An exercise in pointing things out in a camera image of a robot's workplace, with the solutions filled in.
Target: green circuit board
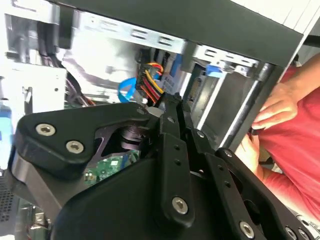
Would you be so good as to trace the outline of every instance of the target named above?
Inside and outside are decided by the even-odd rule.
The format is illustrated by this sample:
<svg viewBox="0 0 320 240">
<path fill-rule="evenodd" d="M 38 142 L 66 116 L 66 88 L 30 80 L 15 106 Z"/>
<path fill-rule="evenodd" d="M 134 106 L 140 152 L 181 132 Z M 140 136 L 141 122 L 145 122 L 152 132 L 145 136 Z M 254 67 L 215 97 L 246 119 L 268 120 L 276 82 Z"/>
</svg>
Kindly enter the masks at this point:
<svg viewBox="0 0 320 240">
<path fill-rule="evenodd" d="M 130 150 L 123 156 L 112 156 L 99 161 L 95 167 L 87 168 L 84 172 L 84 182 L 92 186 L 127 166 L 135 163 L 139 158 L 139 151 Z"/>
</svg>

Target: person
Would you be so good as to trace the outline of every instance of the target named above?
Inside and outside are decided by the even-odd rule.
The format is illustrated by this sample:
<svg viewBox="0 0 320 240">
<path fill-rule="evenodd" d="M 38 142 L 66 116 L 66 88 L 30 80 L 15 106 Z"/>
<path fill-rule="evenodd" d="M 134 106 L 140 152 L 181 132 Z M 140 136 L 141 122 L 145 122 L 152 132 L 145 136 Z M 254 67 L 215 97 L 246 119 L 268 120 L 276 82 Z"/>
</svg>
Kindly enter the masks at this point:
<svg viewBox="0 0 320 240">
<path fill-rule="evenodd" d="M 289 67 L 235 154 L 287 207 L 320 225 L 320 54 Z M 259 144 L 283 174 L 259 165 Z"/>
</svg>

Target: black metal plate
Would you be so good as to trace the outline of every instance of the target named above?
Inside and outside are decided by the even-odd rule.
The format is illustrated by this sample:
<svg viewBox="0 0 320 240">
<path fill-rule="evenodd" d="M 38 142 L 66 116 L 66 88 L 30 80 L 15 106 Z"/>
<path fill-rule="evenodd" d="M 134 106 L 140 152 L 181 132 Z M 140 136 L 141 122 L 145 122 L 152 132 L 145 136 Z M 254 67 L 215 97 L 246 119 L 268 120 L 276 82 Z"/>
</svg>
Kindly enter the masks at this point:
<svg viewBox="0 0 320 240">
<path fill-rule="evenodd" d="M 51 0 L 286 67 L 302 34 L 230 0 Z"/>
</svg>

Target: hand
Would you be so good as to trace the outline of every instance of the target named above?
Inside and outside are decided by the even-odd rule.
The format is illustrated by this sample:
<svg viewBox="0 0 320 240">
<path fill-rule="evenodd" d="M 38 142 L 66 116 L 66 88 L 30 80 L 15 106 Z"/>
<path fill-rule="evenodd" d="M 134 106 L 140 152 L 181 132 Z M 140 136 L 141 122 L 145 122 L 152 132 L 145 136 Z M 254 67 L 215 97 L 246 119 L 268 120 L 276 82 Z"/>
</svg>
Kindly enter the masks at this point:
<svg viewBox="0 0 320 240">
<path fill-rule="evenodd" d="M 293 119 L 298 113 L 298 100 L 290 83 L 278 83 L 256 116 L 252 128 L 268 129 Z"/>
<path fill-rule="evenodd" d="M 258 136 L 245 135 L 241 144 L 235 151 L 235 155 L 254 173 L 259 166 L 259 138 Z"/>
</svg>

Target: black mounting arm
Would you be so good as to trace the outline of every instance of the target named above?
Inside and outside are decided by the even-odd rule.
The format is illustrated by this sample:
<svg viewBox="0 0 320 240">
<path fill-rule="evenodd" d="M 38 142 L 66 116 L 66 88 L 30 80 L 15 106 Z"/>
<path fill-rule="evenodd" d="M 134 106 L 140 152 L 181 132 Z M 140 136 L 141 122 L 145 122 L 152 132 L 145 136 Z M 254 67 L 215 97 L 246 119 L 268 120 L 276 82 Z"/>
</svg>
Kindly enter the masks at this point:
<svg viewBox="0 0 320 240">
<path fill-rule="evenodd" d="M 53 222 L 52 240 L 289 240 L 304 239 L 301 231 L 313 239 L 231 151 L 211 149 L 179 96 L 165 93 L 156 107 L 20 120 L 9 174 Z M 138 162 L 85 186 L 88 164 L 128 149 L 140 150 Z"/>
</svg>

